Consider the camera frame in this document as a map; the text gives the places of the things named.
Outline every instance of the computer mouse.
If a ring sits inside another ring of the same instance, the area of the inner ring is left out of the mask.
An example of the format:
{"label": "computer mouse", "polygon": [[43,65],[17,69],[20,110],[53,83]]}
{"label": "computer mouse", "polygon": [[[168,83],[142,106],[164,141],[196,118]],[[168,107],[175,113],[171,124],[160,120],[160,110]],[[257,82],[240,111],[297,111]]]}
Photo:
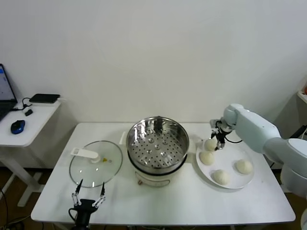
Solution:
{"label": "computer mouse", "polygon": [[17,120],[11,125],[11,132],[19,134],[24,130],[25,120]]}

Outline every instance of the wooden floor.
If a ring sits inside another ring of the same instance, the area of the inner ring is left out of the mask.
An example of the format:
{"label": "wooden floor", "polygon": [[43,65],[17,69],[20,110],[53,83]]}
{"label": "wooden floor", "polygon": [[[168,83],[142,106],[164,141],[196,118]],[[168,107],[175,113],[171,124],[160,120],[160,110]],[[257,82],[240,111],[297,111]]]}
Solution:
{"label": "wooden floor", "polygon": [[[11,172],[6,168],[0,168],[0,187],[4,187],[5,183],[11,176]],[[51,174],[50,172],[44,172],[40,183],[45,184]],[[25,217],[31,214],[32,209],[34,208],[34,205],[39,198],[39,194],[35,193],[32,194],[26,207],[17,207],[17,203],[22,196],[23,192],[26,189],[26,185],[19,179],[15,178],[7,192],[5,193],[8,206],[9,206],[9,220],[12,220],[14,218],[18,217]],[[305,210],[307,208],[307,203],[305,199],[299,198],[293,194],[286,194],[292,208],[295,211],[296,214],[296,220],[291,223],[284,223],[284,224],[271,224],[265,228],[265,230],[299,230],[300,229],[300,218]],[[4,199],[0,200],[0,226],[3,226],[6,221],[6,206]],[[31,220],[31,218],[28,218],[24,221],[24,226],[26,230],[58,230],[56,227],[54,228],[52,224],[50,223],[44,223],[44,226],[42,223],[35,222]],[[236,230],[242,229],[243,226],[236,226]],[[103,230],[104,226],[91,226],[91,230]],[[188,230],[191,228],[180,228],[180,227],[167,227],[166,229],[175,229],[175,230]],[[229,230],[229,226],[220,226],[220,227],[196,227],[196,230]],[[107,226],[106,230],[126,230],[126,226]]]}

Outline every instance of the white plate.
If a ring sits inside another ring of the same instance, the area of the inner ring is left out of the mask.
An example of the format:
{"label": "white plate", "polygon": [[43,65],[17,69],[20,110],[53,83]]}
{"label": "white plate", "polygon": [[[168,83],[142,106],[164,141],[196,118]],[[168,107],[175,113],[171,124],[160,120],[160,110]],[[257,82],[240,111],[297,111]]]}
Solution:
{"label": "white plate", "polygon": [[[229,189],[243,188],[251,182],[254,176],[254,171],[248,175],[241,174],[236,169],[235,163],[240,159],[245,159],[251,162],[251,157],[240,147],[240,144],[226,143],[223,150],[214,151],[214,163],[212,165],[205,165],[201,162],[199,156],[204,151],[198,148],[196,152],[196,161],[202,173],[213,183]],[[218,170],[225,170],[230,175],[230,182],[226,185],[220,185],[213,179],[213,173]]]}

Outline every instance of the laptop screen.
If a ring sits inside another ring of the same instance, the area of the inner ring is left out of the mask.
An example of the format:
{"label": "laptop screen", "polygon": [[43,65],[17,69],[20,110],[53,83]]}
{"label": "laptop screen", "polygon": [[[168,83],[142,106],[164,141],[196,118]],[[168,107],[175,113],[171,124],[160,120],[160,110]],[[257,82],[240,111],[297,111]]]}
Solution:
{"label": "laptop screen", "polygon": [[4,69],[0,66],[0,101],[15,100],[14,93],[10,87]]}

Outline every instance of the white desk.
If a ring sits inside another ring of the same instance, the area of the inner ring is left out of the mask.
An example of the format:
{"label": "white desk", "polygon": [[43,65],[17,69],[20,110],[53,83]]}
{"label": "white desk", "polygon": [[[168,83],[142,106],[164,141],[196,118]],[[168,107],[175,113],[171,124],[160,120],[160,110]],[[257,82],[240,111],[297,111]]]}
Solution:
{"label": "white desk", "polygon": [[[8,113],[0,121],[0,147],[26,147],[30,145],[59,105],[60,102],[55,102],[52,106],[32,106],[31,109],[33,113],[29,116],[25,116],[22,111]],[[19,103],[17,107],[22,108],[22,103]],[[25,120],[25,127],[22,133],[15,135],[11,133],[11,124],[16,120]],[[37,182],[41,173],[36,173],[34,177],[30,176],[27,171],[10,156],[10,153],[4,150],[0,151],[0,161],[13,172],[13,175],[3,187],[4,192],[10,186],[15,175],[28,185],[18,203],[19,207],[24,207],[32,192],[42,191],[43,185]]]}
{"label": "white desk", "polygon": [[[31,218],[36,221],[72,223],[68,209],[76,185],[69,176],[73,147],[97,140],[119,143],[123,131],[133,124],[81,123],[60,156]],[[183,124],[189,136],[209,137],[209,124]],[[244,144],[255,165],[249,185],[240,190],[216,187],[198,169],[195,154],[178,171],[178,178],[165,187],[138,185],[127,150],[121,147],[123,164],[106,184],[106,201],[92,214],[91,224],[107,225],[234,225],[287,222],[295,214],[264,157]],[[97,199],[101,187],[81,188],[80,198]]]}

